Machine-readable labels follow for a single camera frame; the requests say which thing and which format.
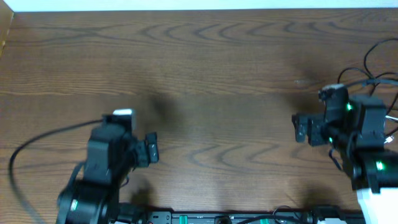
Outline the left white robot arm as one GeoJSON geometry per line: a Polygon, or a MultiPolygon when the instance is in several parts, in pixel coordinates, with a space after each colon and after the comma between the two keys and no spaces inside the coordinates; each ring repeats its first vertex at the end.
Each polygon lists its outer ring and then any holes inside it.
{"type": "Polygon", "coordinates": [[[147,223],[144,209],[119,201],[131,171],[159,161],[156,133],[92,131],[87,158],[58,196],[57,223],[147,223]]]}

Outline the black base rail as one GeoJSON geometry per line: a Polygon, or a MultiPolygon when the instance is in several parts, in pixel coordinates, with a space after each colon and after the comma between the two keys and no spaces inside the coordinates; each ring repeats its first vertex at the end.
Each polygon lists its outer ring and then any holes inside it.
{"type": "Polygon", "coordinates": [[[273,211],[226,211],[226,212],[176,212],[171,208],[140,207],[129,203],[120,204],[116,223],[146,224],[237,224],[237,223],[346,223],[365,224],[361,212],[345,212],[337,206],[316,206],[309,210],[294,209],[286,205],[273,211]]]}

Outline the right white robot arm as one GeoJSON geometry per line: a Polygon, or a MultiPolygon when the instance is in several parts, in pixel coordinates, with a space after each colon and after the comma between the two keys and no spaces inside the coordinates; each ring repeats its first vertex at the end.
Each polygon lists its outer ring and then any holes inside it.
{"type": "Polygon", "coordinates": [[[366,223],[394,223],[397,208],[397,153],[384,147],[385,113],[294,114],[297,142],[330,144],[333,163],[351,180],[366,223]]]}

